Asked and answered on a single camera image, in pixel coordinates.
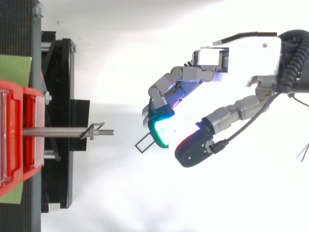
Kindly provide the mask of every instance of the coiled cable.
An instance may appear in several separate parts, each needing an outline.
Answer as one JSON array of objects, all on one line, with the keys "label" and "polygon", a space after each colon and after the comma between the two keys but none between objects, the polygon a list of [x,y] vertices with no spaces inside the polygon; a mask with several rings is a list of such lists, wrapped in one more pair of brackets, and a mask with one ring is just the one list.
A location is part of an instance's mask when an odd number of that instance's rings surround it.
[{"label": "coiled cable", "polygon": [[299,47],[283,70],[281,80],[278,83],[278,92],[288,93],[309,56],[309,32],[290,30],[281,34],[279,38],[282,41],[293,41],[295,39],[299,41]]}]

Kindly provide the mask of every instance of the robotic hand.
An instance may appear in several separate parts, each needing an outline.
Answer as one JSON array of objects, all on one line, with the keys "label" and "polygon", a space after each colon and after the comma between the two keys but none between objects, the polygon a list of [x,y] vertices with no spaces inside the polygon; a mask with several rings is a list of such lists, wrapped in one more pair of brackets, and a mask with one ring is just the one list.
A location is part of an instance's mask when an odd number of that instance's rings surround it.
[{"label": "robotic hand", "polygon": [[[174,67],[149,88],[150,101],[143,109],[143,124],[162,148],[162,120],[172,117],[174,108],[203,82],[211,82],[219,73],[248,76],[247,86],[257,84],[255,95],[221,107],[196,123],[198,130],[183,140],[175,157],[183,167],[192,167],[225,148],[231,140],[265,112],[281,93],[309,92],[309,32],[240,33],[212,46],[193,52],[192,61]],[[228,129],[238,120],[251,120],[230,138],[213,142],[213,135]]]}]

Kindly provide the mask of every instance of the led light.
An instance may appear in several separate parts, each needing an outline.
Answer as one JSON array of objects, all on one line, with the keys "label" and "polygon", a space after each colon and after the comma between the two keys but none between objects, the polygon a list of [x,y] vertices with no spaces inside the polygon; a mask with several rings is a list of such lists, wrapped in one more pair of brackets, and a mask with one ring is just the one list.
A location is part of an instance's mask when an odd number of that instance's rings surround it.
[{"label": "led light", "polygon": [[191,134],[199,130],[199,127],[196,124],[187,124],[183,123],[175,130],[174,134],[170,137],[169,147],[172,150],[175,150],[176,147]]},{"label": "led light", "polygon": [[160,141],[169,145],[169,139],[173,133],[173,117],[169,117],[154,123],[154,129],[157,132]]}]

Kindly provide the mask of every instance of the black connector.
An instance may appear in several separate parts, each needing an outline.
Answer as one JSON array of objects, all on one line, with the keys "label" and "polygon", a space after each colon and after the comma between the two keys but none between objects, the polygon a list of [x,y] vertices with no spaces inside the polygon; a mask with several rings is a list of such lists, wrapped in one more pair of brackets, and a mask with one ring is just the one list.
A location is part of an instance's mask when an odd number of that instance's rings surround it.
[{"label": "black connector", "polygon": [[228,140],[224,139],[209,146],[209,148],[213,152],[213,154],[217,154],[218,152],[222,151],[226,147],[226,145],[228,145]]}]

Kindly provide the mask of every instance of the wire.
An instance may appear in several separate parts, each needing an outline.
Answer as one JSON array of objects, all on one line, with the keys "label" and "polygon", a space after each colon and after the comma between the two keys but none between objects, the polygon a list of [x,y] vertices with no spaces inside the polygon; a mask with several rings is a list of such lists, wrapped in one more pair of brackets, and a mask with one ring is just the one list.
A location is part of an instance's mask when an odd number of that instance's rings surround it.
[{"label": "wire", "polygon": [[281,92],[276,93],[272,96],[264,105],[263,107],[247,122],[242,128],[240,128],[235,134],[229,137],[226,141],[229,143],[233,139],[235,139],[240,133],[242,133],[245,129],[247,129],[265,110],[266,108],[281,94]]},{"label": "wire", "polygon": [[[299,102],[300,104],[302,104],[302,105],[304,105],[304,106],[306,106],[306,107],[309,107],[309,105],[307,105],[306,103],[304,103],[304,102],[300,101],[299,99],[297,99],[297,98],[295,97],[295,94],[294,94],[294,93],[288,94],[288,96],[289,96],[289,98],[293,98],[295,101]],[[305,153],[304,153],[304,156],[303,156],[301,162],[304,160],[305,155],[306,155],[308,149],[309,149],[309,143],[308,143],[308,145],[307,145],[306,151],[305,151]]]},{"label": "wire", "polygon": [[300,101],[300,100],[297,99],[295,96],[292,96],[292,98],[293,98],[295,101],[299,102],[300,104],[303,104],[304,106],[309,107],[309,105],[307,105],[306,103]]},{"label": "wire", "polygon": [[309,145],[307,146],[307,149],[306,149],[306,151],[305,151],[305,153],[304,153],[304,156],[303,156],[303,158],[301,159],[301,162],[304,160],[304,158],[305,158],[305,155],[306,155],[306,153],[307,153],[307,151],[308,151],[308,148],[309,148]]},{"label": "wire", "polygon": [[209,148],[214,153],[217,154],[221,150],[223,150],[226,145],[229,144],[233,139],[235,139],[240,133],[242,133],[245,129],[247,129],[265,110],[266,108],[281,94],[281,92],[276,93],[272,96],[263,106],[262,108],[247,122],[242,128],[240,128],[235,134],[233,134],[228,139],[220,140],[215,144],[211,145]]}]

